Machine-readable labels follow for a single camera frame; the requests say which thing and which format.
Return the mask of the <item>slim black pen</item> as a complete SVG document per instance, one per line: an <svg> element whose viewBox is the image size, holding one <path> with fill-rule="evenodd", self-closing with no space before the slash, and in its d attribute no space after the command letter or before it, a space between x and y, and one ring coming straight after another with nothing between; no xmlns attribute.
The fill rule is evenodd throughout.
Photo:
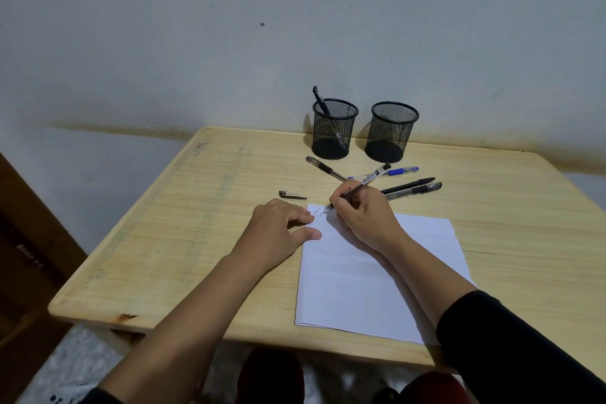
<svg viewBox="0 0 606 404"><path fill-rule="evenodd" d="M384 195L389 195L391 193L398 193L400 191L404 191L404 190L411 189L411 188L414 188L414 187L420 187L420 186L424 186L424 185L430 184L434 180L435 180L434 177L431 177L431 178L422 178L422 179L419 179L419 180L416 180L416 181L413 181L413 182L410 182L410 183L407 183L407 184L404 184L404 185L399 185L399 186L383 189L383 190L381 190L381 192Z"/></svg>

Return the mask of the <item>clear pen with white label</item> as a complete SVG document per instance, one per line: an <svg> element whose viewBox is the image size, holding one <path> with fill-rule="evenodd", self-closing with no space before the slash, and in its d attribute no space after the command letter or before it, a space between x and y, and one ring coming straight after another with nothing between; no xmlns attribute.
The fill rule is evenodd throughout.
<svg viewBox="0 0 606 404"><path fill-rule="evenodd" d="M382 166L378 167L378 169L364 177L354 188L341 195L341 198L349 201L355 193L361 190L364 186L375 181L375 179L384 175L384 173L386 173L389 169L391 169L391 163L384 163Z"/></svg>

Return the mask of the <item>light wooden table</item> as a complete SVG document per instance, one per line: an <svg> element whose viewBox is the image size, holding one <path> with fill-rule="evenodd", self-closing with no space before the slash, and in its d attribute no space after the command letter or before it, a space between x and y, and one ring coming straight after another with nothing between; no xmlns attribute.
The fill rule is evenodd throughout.
<svg viewBox="0 0 606 404"><path fill-rule="evenodd" d="M147 332L229 253L253 209L285 188L326 204L337 180L305 161L312 137L197 132L49 304L57 318ZM532 152L409 142L443 183L393 202L448 218L472 280L606 381L606 212ZM226 338L446 369L437 347L294 323L301 250L253 290Z"/></svg>

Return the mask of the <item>blue pen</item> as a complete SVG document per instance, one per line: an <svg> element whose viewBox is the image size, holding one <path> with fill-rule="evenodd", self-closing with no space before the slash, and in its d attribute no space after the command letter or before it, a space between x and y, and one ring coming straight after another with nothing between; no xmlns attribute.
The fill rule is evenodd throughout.
<svg viewBox="0 0 606 404"><path fill-rule="evenodd" d="M388 177L399 176L399 175L404 175L404 174L408 174L408 173L411 173L411 172L418 172L418 171L419 171L419 167L418 166L405 167L405 168L396 168L396 169L387 170L386 172L384 172L382 174L382 177L385 177L385 176L388 176ZM372 175L372 173L374 173L374 172L370 172L370 173L362 174L362 175L350 176L350 177L347 177L347 179L348 180L362 181L364 178L368 177L369 175Z"/></svg>

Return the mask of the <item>person's left forearm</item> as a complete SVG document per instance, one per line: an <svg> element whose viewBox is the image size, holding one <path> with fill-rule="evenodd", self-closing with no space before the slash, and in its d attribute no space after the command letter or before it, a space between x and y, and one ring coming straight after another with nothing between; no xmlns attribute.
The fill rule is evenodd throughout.
<svg viewBox="0 0 606 404"><path fill-rule="evenodd" d="M274 264L234 248L101 381L120 404L188 404L238 309Z"/></svg>

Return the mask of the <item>black right sleeve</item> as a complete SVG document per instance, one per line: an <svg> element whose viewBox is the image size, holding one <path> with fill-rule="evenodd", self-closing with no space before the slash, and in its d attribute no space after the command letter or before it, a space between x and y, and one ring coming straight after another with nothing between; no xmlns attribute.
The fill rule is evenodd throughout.
<svg viewBox="0 0 606 404"><path fill-rule="evenodd" d="M606 383L496 298L473 291L437 339L479 404L606 404Z"/></svg>

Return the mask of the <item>person's right hand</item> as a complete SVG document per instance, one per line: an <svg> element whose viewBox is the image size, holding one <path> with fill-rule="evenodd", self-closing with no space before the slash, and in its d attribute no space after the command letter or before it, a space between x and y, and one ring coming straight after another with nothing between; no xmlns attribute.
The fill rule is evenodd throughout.
<svg viewBox="0 0 606 404"><path fill-rule="evenodd" d="M358 183L355 180L347 180L330 198L341 198L341 195ZM352 233L374 251L384 257L390 257L411 240L380 190L364 186L350 198L349 202L353 206Z"/></svg>

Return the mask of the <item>person's right leg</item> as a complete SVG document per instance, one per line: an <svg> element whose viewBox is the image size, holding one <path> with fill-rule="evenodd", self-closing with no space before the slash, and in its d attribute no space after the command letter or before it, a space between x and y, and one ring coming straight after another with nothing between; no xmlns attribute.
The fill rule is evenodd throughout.
<svg viewBox="0 0 606 404"><path fill-rule="evenodd" d="M396 404L472 404L472 401L453 375L432 371L406 385Z"/></svg>

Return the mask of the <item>person's left leg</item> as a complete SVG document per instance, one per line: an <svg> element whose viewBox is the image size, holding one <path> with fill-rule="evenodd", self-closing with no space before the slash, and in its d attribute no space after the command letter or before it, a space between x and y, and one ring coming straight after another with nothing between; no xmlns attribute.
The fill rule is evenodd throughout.
<svg viewBox="0 0 606 404"><path fill-rule="evenodd" d="M304 371L289 351L256 347L239 373L235 404L304 404Z"/></svg>

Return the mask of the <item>black sleeve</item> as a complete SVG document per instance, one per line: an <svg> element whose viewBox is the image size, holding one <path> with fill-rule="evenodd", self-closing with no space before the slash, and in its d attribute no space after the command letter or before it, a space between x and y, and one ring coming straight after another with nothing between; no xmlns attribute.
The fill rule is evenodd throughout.
<svg viewBox="0 0 606 404"><path fill-rule="evenodd" d="M606 383L496 298L473 291L437 339L479 404L606 404Z"/></svg>
<svg viewBox="0 0 606 404"><path fill-rule="evenodd" d="M106 390L95 387L90 390L78 404L124 404Z"/></svg>

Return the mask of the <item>person's right forearm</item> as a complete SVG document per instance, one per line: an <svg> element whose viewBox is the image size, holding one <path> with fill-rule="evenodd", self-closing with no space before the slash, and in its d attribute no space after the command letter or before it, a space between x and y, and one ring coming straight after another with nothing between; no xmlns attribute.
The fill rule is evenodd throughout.
<svg viewBox="0 0 606 404"><path fill-rule="evenodd" d="M435 330L443 313L455 301L473 291L481 291L413 239L387 258Z"/></svg>

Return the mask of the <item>black left sleeve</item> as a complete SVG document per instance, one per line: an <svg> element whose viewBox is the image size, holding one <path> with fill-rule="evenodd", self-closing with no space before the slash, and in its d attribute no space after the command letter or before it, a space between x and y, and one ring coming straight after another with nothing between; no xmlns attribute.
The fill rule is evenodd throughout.
<svg viewBox="0 0 606 404"><path fill-rule="evenodd" d="M90 390L78 404L124 404L106 390L95 387Z"/></svg>

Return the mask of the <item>person's leg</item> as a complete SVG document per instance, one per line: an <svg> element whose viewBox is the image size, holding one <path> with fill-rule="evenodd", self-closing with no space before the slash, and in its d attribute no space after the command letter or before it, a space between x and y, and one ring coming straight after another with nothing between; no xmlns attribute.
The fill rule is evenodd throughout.
<svg viewBox="0 0 606 404"><path fill-rule="evenodd" d="M432 371L406 385L396 404L472 404L472 401L453 375Z"/></svg>
<svg viewBox="0 0 606 404"><path fill-rule="evenodd" d="M256 347L239 373L235 404L304 404L304 371L289 351Z"/></svg>

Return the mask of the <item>clear pen with black cap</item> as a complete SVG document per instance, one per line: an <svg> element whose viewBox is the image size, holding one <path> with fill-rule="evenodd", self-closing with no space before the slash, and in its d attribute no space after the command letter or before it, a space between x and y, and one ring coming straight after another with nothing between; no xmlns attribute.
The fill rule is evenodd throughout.
<svg viewBox="0 0 606 404"><path fill-rule="evenodd" d="M425 194L425 193L431 193L434 191L438 191L442 188L442 186L443 186L443 184L441 182L429 183L426 185L417 186L417 187L413 187L410 189L406 189L406 190L402 190L402 191L398 191L398 192L394 192L394 193L389 193L389 194L386 194L385 197L387 198L388 201L392 201L392 200L396 200L396 199L409 197L412 195L419 195L419 194Z"/></svg>

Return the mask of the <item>black mesh pen cup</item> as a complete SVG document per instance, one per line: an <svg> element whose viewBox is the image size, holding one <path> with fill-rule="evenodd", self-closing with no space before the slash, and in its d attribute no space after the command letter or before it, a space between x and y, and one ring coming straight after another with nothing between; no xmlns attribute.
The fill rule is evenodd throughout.
<svg viewBox="0 0 606 404"><path fill-rule="evenodd" d="M318 102L313 104L312 152L326 160L340 160L350 151L350 142L358 108L344 100L326 98L325 114Z"/></svg>
<svg viewBox="0 0 606 404"><path fill-rule="evenodd" d="M374 104L371 113L366 155L377 162L400 162L419 112L408 104L383 101Z"/></svg>

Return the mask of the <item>person's left hand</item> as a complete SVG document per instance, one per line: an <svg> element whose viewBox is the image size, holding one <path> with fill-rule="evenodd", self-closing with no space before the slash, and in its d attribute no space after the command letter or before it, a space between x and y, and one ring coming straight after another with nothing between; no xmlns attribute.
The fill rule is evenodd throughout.
<svg viewBox="0 0 606 404"><path fill-rule="evenodd" d="M231 254L254 272L265 274L296 251L288 249L287 233L309 227L313 221L306 208L280 199L258 205Z"/></svg>

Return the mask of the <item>black capped pen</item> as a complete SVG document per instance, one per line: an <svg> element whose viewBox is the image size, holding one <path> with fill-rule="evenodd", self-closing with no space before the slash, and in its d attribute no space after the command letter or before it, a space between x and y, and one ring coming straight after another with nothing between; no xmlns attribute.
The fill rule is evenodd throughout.
<svg viewBox="0 0 606 404"><path fill-rule="evenodd" d="M337 124L335 123L334 119L332 119L329 108L326 104L326 102L324 101L324 99L322 98L322 96L319 94L319 89L317 86L313 87L313 94L314 97L316 99L316 101L318 102L320 108L322 109L322 112L324 113L325 117L328 119L330 128L333 132L334 138L337 140L339 147L345 151L347 150L347 146L345 144L344 139L342 138L342 135L340 134L340 132L338 131L338 127Z"/></svg>

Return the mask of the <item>white paper sheet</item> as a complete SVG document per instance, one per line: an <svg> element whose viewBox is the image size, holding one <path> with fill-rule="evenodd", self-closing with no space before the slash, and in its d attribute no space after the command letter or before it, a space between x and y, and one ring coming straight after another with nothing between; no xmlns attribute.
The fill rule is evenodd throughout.
<svg viewBox="0 0 606 404"><path fill-rule="evenodd" d="M439 346L435 329L397 271L334 211L308 204L320 240L303 244L295 325Z"/></svg>

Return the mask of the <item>brown wooden furniture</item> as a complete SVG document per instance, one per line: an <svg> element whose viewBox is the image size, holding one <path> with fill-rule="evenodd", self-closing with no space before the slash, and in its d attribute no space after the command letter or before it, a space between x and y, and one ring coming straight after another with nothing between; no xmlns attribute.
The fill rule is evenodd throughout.
<svg viewBox="0 0 606 404"><path fill-rule="evenodd" d="M85 259L0 153L0 404L18 400L70 330L48 306Z"/></svg>

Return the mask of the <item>clear pen with black grip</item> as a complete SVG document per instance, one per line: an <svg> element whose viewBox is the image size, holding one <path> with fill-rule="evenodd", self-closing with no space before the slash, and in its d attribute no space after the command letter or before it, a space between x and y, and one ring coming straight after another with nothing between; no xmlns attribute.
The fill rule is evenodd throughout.
<svg viewBox="0 0 606 404"><path fill-rule="evenodd" d="M325 163L317 160L314 157L311 156L307 156L306 157L306 162L312 164L313 166L315 166L316 168L322 170L323 172L325 172L326 174L329 174L330 176L332 176L333 178L336 178L337 180L339 180L340 182L345 182L348 180L348 178L346 178L345 176L341 175L340 173L338 173L336 170L334 170L333 168L330 168L329 166L327 166Z"/></svg>

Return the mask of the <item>white patterned floor mat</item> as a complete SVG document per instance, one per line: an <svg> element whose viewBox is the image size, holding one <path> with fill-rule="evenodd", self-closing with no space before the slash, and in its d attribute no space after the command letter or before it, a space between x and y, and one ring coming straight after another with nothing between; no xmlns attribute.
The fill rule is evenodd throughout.
<svg viewBox="0 0 606 404"><path fill-rule="evenodd" d="M126 343L103 340L95 330L70 328L41 369L17 398L16 404L79 402L131 350ZM235 383L249 349L232 342L217 347L203 391L191 404L225 404L235 398Z"/></svg>

